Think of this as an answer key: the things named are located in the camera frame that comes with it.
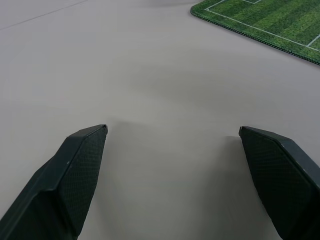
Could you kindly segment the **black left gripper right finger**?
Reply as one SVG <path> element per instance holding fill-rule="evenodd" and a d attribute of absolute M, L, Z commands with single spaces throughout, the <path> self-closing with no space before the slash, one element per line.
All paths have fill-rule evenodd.
<path fill-rule="evenodd" d="M 250 174 L 282 240 L 320 240 L 320 167 L 290 138 L 241 126 Z"/>

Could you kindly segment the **green soccer field mat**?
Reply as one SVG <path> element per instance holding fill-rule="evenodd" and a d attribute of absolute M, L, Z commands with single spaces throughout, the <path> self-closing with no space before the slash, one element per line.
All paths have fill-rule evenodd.
<path fill-rule="evenodd" d="M 320 0 L 204 0 L 190 13 L 320 66 Z"/>

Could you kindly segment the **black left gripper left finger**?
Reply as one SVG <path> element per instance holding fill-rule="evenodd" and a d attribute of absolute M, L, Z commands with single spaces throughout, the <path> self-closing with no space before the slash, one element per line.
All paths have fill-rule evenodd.
<path fill-rule="evenodd" d="M 95 194 L 108 127 L 81 129 L 30 178 L 0 219 L 0 240 L 78 240 Z"/>

